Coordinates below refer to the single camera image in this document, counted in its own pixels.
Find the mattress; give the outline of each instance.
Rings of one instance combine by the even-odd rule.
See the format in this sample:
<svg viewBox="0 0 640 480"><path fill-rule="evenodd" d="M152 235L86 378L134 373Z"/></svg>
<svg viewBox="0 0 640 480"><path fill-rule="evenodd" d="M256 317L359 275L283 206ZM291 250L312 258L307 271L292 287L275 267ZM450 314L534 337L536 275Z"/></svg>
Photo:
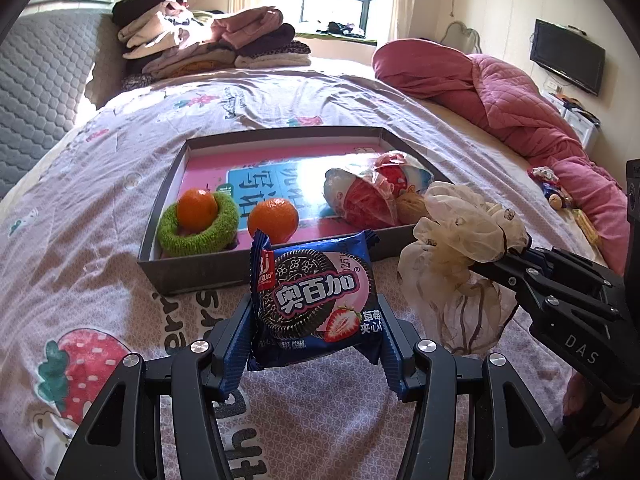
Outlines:
<svg viewBox="0 0 640 480"><path fill-rule="evenodd" d="M0 45L0 199L119 91L118 28L98 9L19 18Z"/></svg>
<svg viewBox="0 0 640 480"><path fill-rule="evenodd" d="M513 152L446 110L373 80L365 68L360 76L342 70L331 64L234 69L126 92L72 130L74 138L65 139L68 145L56 157L43 158L35 185L18 186L0 224L6 234L0 237L6 284L0 290L0 430L34 478L53 480L95 398L92 376L109 374L128 351L159 358L202 338L246 292L239 286L163 298L136 262L156 193L190 137L309 118L315 124L383 126L455 183L519 211L535 245L596 257L575 225L528 182ZM373 265L378 290L396 316L422 332L399 290L397 265L397 258ZM530 337L529 324L528 315L517 311L496 349L555 421L571 369ZM104 359L88 367L86 356L96 352ZM465 465L462 400L458 407L452 478L462 478ZM162 409L163 459L167 478L175 479L170 400ZM359 480L396 477L413 409L388 390L381 367L347 349L245 373L216 414L236 476Z"/></svg>

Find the window sill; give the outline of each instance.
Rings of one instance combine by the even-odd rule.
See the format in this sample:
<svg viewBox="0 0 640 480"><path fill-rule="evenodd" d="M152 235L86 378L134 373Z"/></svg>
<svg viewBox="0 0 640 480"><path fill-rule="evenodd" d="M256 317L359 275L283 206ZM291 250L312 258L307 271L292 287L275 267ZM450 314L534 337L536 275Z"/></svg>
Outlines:
<svg viewBox="0 0 640 480"><path fill-rule="evenodd" d="M371 46L378 46L377 40L368 38L350 38L339 34L327 34L324 32L297 32L296 38L307 38L308 40L332 40L332 41L349 41L350 43L361 43Z"/></svg>

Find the television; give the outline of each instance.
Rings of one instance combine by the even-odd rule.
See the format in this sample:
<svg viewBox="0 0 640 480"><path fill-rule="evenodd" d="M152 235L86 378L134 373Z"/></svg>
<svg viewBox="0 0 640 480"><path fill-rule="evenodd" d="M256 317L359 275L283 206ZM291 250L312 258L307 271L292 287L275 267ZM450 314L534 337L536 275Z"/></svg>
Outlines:
<svg viewBox="0 0 640 480"><path fill-rule="evenodd" d="M590 94L600 93L605 51L579 32L536 20L530 59Z"/></svg>

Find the blue snack package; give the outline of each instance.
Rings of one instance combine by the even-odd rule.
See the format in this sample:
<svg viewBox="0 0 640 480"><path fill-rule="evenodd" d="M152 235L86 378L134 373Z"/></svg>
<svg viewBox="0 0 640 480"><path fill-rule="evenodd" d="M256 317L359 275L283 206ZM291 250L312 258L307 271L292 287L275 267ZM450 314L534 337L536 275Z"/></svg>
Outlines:
<svg viewBox="0 0 640 480"><path fill-rule="evenodd" d="M368 230L272 250L269 237L256 231L248 370L299 363L349 346L377 364L383 322L368 250L377 241Z"/></svg>

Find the white plastic bag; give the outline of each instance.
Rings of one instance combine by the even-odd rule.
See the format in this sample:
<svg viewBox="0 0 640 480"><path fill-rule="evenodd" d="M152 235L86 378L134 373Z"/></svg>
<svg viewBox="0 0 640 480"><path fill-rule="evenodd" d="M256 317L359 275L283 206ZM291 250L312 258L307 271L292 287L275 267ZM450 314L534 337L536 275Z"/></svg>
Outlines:
<svg viewBox="0 0 640 480"><path fill-rule="evenodd" d="M430 338L454 354L483 354L493 347L516 307L514 294L472 273L474 262L492 262L507 249L529 243L510 209L487 203L467 186L434 182L424 195L431 219L414 228L417 241L402 250L402 293Z"/></svg>

